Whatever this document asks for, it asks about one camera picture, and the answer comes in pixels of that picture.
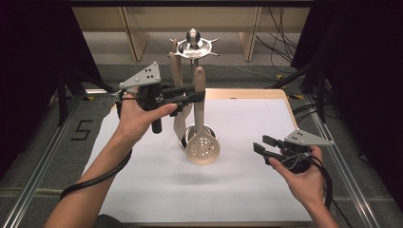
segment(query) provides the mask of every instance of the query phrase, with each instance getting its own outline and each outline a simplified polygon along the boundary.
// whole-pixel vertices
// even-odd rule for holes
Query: white table
[[[207,89],[206,98],[204,122],[218,133],[219,158],[206,166],[190,162],[179,147],[173,118],[165,117],[162,133],[149,129],[133,147],[101,213],[146,226],[311,224],[284,179],[253,151],[253,143],[264,144],[262,135],[283,140],[297,127],[283,91]],[[105,117],[88,164],[118,121],[115,111]],[[194,123],[192,114],[187,123]]]

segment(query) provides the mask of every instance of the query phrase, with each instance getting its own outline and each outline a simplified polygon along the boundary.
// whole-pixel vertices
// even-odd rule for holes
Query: wire
[[[319,169],[320,173],[322,174],[323,179],[325,179],[325,183],[326,183],[325,206],[329,209],[330,205],[332,204],[332,200],[333,200],[333,183],[332,183],[332,179],[330,178],[330,175],[329,175],[328,171],[323,166],[322,161],[320,161],[317,157],[312,156],[312,155],[309,158],[310,158],[309,162]]]
[[[276,54],[280,55],[282,58],[284,58],[287,62],[291,63],[291,59],[282,51],[269,46],[268,44],[264,43],[257,35],[256,38],[262,43],[264,44],[267,48],[271,49],[272,51],[274,51]]]
[[[350,223],[350,221],[347,219],[346,215],[344,215],[343,211],[341,210],[341,208],[337,205],[336,201],[334,199],[332,199],[332,203],[333,205],[336,207],[336,210],[338,211],[338,213],[340,213],[340,215],[343,217],[343,219],[346,221],[347,225],[350,228],[353,228],[352,223]]]
[[[291,170],[291,169],[293,169],[293,168],[295,168],[295,167],[297,166],[297,164],[298,164],[298,162],[299,162],[299,157],[301,157],[302,155],[303,155],[303,154],[296,154],[296,155],[290,156],[290,157],[288,157],[287,159],[281,161],[281,163],[283,164],[283,166],[284,166],[285,168]],[[292,160],[293,158],[296,158],[296,160],[294,161],[293,165],[291,165],[291,167],[287,167],[287,166],[284,165],[285,162],[287,162],[287,161],[289,161],[289,160]]]
[[[95,185],[97,183],[100,183],[102,181],[106,181],[109,178],[118,174],[123,168],[125,168],[128,161],[130,160],[131,152],[132,152],[132,150],[130,150],[130,152],[127,154],[127,156],[124,158],[124,160],[113,170],[103,174],[102,176],[100,176],[98,178],[94,178],[94,179],[87,180],[84,182],[76,183],[76,184],[71,185],[70,187],[66,188],[65,190],[63,190],[62,194],[60,194],[60,200],[62,200],[65,196],[67,196],[68,194],[70,194],[74,191],[77,191],[77,190],[80,190],[83,188],[88,188],[88,187]]]
[[[330,109],[325,109],[324,111],[332,111],[332,110],[336,110],[336,109],[330,108]],[[317,110],[313,110],[313,111],[311,111],[311,112],[309,112],[309,113],[307,113],[307,114],[305,114],[305,115],[303,115],[303,116],[301,116],[301,117],[299,117],[299,118],[296,118],[297,124],[298,124],[299,122],[301,122],[303,119],[305,119],[305,117],[307,117],[307,116],[309,116],[309,115],[311,115],[311,114],[314,114],[314,113],[316,113],[316,112],[317,112]],[[325,113],[325,115],[328,116],[328,117],[330,117],[330,118],[338,119],[338,117],[329,116],[329,115],[326,114],[326,113]]]
[[[333,103],[331,103],[331,102],[325,102],[324,104],[325,105],[333,105]],[[303,105],[301,107],[298,107],[298,108],[294,109],[293,114],[295,115],[295,114],[297,114],[297,113],[299,113],[299,112],[301,112],[303,110],[306,110],[306,109],[309,109],[309,108],[312,108],[312,107],[315,107],[315,106],[317,106],[317,103]]]
[[[269,32],[269,34],[270,34],[273,38],[276,38],[276,36],[273,35],[272,32]],[[288,38],[287,38],[287,41],[290,42],[290,43],[288,43],[289,46],[291,46],[291,47],[293,47],[293,48],[297,48],[297,45],[296,45],[295,43],[293,43],[292,41],[290,41]]]
[[[269,12],[270,12],[270,16],[272,17],[273,22],[275,23],[276,29],[278,31],[278,35],[280,35],[282,37],[282,40],[279,40],[278,35],[277,35],[276,39],[279,40],[279,41],[282,41],[282,43],[284,44],[284,48],[285,48],[285,51],[287,52],[288,57],[290,59],[292,59],[290,57],[290,53],[291,53],[291,55],[293,55],[293,58],[294,58],[294,53],[290,49],[289,44],[286,42],[286,40],[289,40],[289,39],[284,34],[284,28],[282,26],[282,18],[283,18],[283,15],[284,15],[284,8],[279,8],[279,23],[276,22],[276,19],[275,19],[274,15],[273,15],[271,9],[270,8],[268,8],[268,9],[269,9]]]
[[[270,75],[268,75],[268,74],[264,74],[264,73],[260,73],[260,72],[256,72],[256,71],[250,71],[250,70],[242,69],[242,68],[239,68],[239,67],[237,67],[237,66],[215,65],[215,64],[208,64],[208,65],[215,66],[215,67],[228,67],[228,68],[234,68],[234,69],[237,69],[237,70],[240,70],[240,71],[246,72],[246,73],[263,75],[263,76],[265,76],[265,77],[267,77],[267,78],[269,78],[269,79],[271,79],[271,80],[278,81],[278,79],[275,79],[275,78],[273,78],[272,76],[270,76]]]
[[[277,71],[279,71],[279,72],[282,72],[282,73],[293,73],[293,72],[287,72],[287,71],[280,70],[280,69],[278,69],[278,68],[274,65],[274,63],[273,63],[273,51],[274,51],[274,49],[275,49],[277,40],[279,40],[278,36],[281,34],[281,31],[280,31],[280,28],[278,27],[278,23],[276,22],[276,19],[275,19],[274,15],[273,15],[272,11],[270,10],[270,8],[268,8],[268,9],[269,9],[270,15],[271,15],[271,17],[272,17],[272,19],[273,19],[273,22],[275,23],[276,28],[277,28],[277,30],[278,30],[278,34],[277,34],[276,37],[275,37],[275,38],[276,38],[276,39],[275,39],[275,42],[273,43],[272,48],[270,48],[270,49],[272,50],[272,52],[270,53],[270,62],[271,62],[271,64],[272,64],[272,66],[273,66]],[[281,12],[281,15],[280,15],[280,22],[281,22],[281,24],[282,24],[282,12]],[[282,41],[284,41],[284,42],[283,42],[284,45],[286,46],[285,37],[284,37],[283,35],[281,35],[281,37],[282,37]],[[286,51],[287,55],[284,54],[284,55],[281,55],[281,57],[283,57],[285,60],[287,60],[289,63],[291,63],[291,57],[290,57],[290,55],[289,55],[289,53],[288,53],[287,48],[285,49],[285,51]]]

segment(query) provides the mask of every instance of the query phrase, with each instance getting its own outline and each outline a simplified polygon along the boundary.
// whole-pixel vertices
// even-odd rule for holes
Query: metal bracket
[[[303,131],[301,129],[297,129],[293,131],[290,135],[285,137],[284,139],[288,143],[297,144],[297,145],[333,145],[333,141],[328,141],[323,138],[320,138],[316,135],[313,135],[309,132]]]
[[[131,76],[126,81],[119,84],[120,89],[130,88],[133,86],[148,86],[158,84],[161,81],[160,68],[157,62],[146,67],[137,74]]]

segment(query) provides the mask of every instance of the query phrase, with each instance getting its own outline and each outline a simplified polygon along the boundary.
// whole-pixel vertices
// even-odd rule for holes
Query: forearm
[[[335,219],[333,218],[330,211],[326,208],[322,201],[319,202],[310,202],[310,203],[302,203],[305,209],[308,211],[311,216],[314,224],[320,227],[326,228],[334,228],[338,227]]]
[[[89,181],[113,170],[122,162],[133,144],[134,142],[127,142],[124,136],[115,133],[77,182]],[[91,227],[113,179],[114,177],[65,196],[50,215],[47,227]]]

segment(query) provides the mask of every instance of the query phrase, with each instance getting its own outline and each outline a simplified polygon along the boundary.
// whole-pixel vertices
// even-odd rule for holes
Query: metal frame
[[[59,125],[57,127],[52,139],[48,144],[48,147],[44,155],[38,162],[35,170],[33,171],[31,177],[29,178],[29,181],[27,185],[24,187],[18,200],[15,202],[14,206],[10,210],[9,215],[6,218],[6,222],[5,224],[3,224],[3,227],[5,228],[18,227],[18,225],[20,224],[22,218],[24,217],[24,214],[26,213],[29,207],[30,202],[33,199],[33,196],[35,194],[36,189],[39,186],[39,183],[45,176],[46,171],[48,170],[48,167],[54,157],[54,154],[59,148],[60,142],[65,135],[70,120],[74,115],[74,112],[78,104],[81,102],[81,100],[82,100],[81,96],[73,98],[72,103],[70,104],[68,109],[68,115],[66,117],[66,120],[62,125]]]
[[[311,95],[304,95],[305,101],[308,105],[314,104],[314,100]],[[333,146],[328,146],[330,155],[332,160],[337,168],[337,171],[342,178],[344,184],[346,185],[347,191],[349,192],[350,197],[355,204],[356,210],[358,214],[361,216],[361,219],[365,225],[365,227],[380,227],[371,204],[365,198],[361,188],[355,180],[353,173],[350,171],[347,162],[344,160],[340,150],[337,147],[335,140],[332,137],[332,134],[329,131],[326,123],[323,123],[322,120],[316,113],[312,114],[312,118],[317,126],[317,130],[319,130],[320,136],[329,141],[333,141]]]

